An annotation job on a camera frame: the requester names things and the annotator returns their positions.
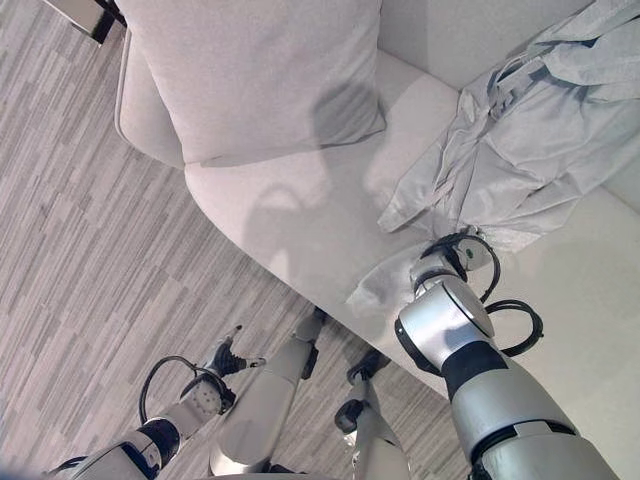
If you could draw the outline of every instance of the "floor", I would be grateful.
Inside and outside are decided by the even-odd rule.
[[[179,171],[113,128],[123,30],[98,48],[40,0],[0,0],[0,463],[38,472],[136,425],[139,388],[166,354],[202,359],[236,323],[268,356],[312,306],[229,242]],[[366,345],[330,324],[275,460],[349,478],[332,418]],[[149,409],[188,375],[168,367]],[[241,391],[249,374],[230,384]],[[447,402],[399,367],[376,378],[413,478],[464,478]],[[164,478],[205,475],[215,422]]]

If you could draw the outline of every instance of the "white pillow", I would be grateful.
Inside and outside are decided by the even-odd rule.
[[[186,163],[357,142],[385,128],[381,0],[118,0]]]

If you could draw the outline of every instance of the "black cable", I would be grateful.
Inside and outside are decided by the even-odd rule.
[[[540,340],[540,338],[544,336],[544,334],[542,333],[544,327],[542,318],[529,304],[523,302],[522,300],[500,300],[487,306],[486,310],[488,314],[492,314],[500,310],[518,310],[528,313],[531,317],[531,333],[529,334],[529,336],[517,345],[501,350],[501,352],[504,353],[507,357],[515,357],[516,355],[520,355],[521,353],[526,352],[531,347],[533,347],[538,342],[538,340]]]
[[[431,245],[427,250],[425,250],[425,252],[421,255],[420,258],[424,258],[427,255],[432,254],[435,250],[438,250],[438,249],[442,249],[442,248],[453,249],[455,246],[457,246],[460,243],[460,240],[472,240],[474,242],[477,242],[480,245],[482,245],[487,252],[489,252],[489,255],[491,255],[491,260],[493,262],[493,277],[491,278],[491,283],[489,284],[489,287],[485,290],[485,292],[480,297],[480,301],[484,303],[489,299],[489,297],[495,290],[496,286],[498,285],[498,282],[500,281],[500,275],[502,273],[502,268],[500,267],[500,260],[498,259],[496,252],[494,252],[491,245],[485,242],[482,238],[476,235],[469,235],[467,233],[454,233],[452,235],[448,235],[446,237],[441,238],[438,242]],[[460,275],[460,276],[462,277],[463,280],[466,281],[466,272],[464,273],[464,275]]]
[[[160,367],[165,363],[169,363],[169,362],[180,362],[183,365],[186,365],[193,372],[194,377],[198,375],[199,371],[210,373],[208,370],[197,367],[196,365],[191,363],[189,360],[187,360],[184,357],[181,357],[180,355],[169,355],[168,357],[163,357],[160,360],[158,360],[156,364],[153,366],[153,368],[151,369],[151,371],[149,372],[149,374],[147,375],[147,378],[144,381],[144,385],[142,386],[142,390],[140,390],[140,397],[138,398],[138,416],[140,417],[140,425],[144,425],[148,420],[146,404],[147,404],[147,393],[149,391],[149,386],[151,385],[151,380],[153,379],[153,376],[158,372]]]

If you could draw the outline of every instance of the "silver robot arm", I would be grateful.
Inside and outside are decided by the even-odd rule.
[[[211,359],[197,367],[182,357],[165,357],[147,377],[141,396],[142,426],[128,432],[106,449],[74,467],[72,480],[151,480],[167,466],[185,442],[209,420],[225,413],[235,402],[222,377],[245,368],[264,364],[264,359],[243,359],[231,353],[233,337],[240,327],[216,346]],[[163,413],[147,419],[144,399],[158,368],[172,360],[188,365],[196,374],[180,395],[180,400]]]
[[[416,265],[416,298],[395,331],[418,368],[444,377],[469,478],[618,478],[546,390],[496,347],[485,307],[450,254],[436,249]]]

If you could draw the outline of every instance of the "white cloth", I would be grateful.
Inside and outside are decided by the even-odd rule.
[[[463,89],[381,228],[411,223],[426,246],[474,225],[495,248],[517,251],[562,226],[582,196],[640,156],[639,14],[637,0],[596,1]],[[356,315],[401,308],[417,250],[360,282],[348,301]]]

